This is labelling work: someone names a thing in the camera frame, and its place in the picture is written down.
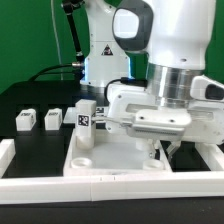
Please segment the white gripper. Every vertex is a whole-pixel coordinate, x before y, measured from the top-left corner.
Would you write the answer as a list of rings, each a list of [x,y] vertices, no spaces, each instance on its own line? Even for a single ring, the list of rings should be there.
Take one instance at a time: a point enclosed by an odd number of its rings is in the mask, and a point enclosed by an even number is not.
[[[154,97],[146,92],[128,90],[116,90],[108,100],[107,130],[149,139],[147,151],[152,159],[160,156],[158,140],[172,142],[166,149],[168,161],[180,148],[180,141],[224,142],[224,106],[217,103],[192,101],[188,109],[171,109],[156,106]]]

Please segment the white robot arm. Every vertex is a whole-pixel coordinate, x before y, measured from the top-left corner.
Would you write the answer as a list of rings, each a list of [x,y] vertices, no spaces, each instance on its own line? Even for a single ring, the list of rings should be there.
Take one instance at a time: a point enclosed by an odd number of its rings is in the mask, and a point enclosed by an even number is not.
[[[109,88],[110,136],[150,143],[224,142],[224,85],[204,75],[216,0],[123,0],[112,32],[125,51],[148,55],[147,86]]]

